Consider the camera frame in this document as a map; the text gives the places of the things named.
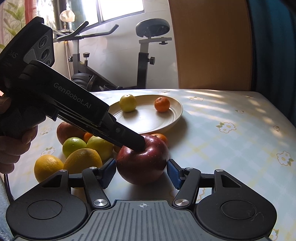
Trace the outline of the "person's left hand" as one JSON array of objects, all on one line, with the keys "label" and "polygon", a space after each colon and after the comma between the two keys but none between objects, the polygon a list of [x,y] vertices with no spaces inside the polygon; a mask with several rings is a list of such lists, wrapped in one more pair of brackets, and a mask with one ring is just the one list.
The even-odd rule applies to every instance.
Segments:
[{"label": "person's left hand", "polygon": [[0,170],[2,174],[13,172],[15,163],[17,163],[22,154],[27,152],[31,146],[31,142],[38,133],[38,126],[28,130],[21,139],[15,139],[7,136],[1,136],[1,156]]}]

